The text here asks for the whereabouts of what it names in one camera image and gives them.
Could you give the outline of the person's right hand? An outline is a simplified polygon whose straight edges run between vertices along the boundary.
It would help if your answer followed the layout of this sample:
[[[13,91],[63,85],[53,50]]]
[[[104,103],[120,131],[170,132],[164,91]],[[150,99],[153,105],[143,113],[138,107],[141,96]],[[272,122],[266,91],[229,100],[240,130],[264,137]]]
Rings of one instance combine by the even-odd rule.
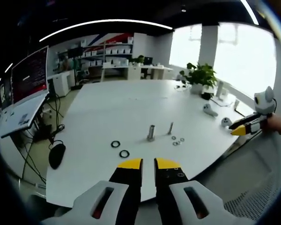
[[[281,116],[273,114],[267,119],[267,125],[271,130],[277,131],[281,135]]]

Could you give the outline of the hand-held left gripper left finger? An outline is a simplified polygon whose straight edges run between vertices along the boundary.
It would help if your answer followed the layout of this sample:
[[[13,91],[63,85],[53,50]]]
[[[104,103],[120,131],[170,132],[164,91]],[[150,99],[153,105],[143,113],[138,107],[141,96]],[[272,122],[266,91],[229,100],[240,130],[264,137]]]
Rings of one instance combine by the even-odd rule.
[[[44,225],[133,225],[141,202],[141,158],[120,163],[108,181],[99,181],[77,197],[70,211]]]

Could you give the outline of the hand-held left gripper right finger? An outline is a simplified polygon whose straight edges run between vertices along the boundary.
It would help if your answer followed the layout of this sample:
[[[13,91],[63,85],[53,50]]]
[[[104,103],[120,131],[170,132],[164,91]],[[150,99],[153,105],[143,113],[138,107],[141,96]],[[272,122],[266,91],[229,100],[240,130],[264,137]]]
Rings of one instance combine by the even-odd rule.
[[[156,202],[164,225],[253,225],[224,208],[223,200],[195,180],[188,180],[179,163],[157,157]]]

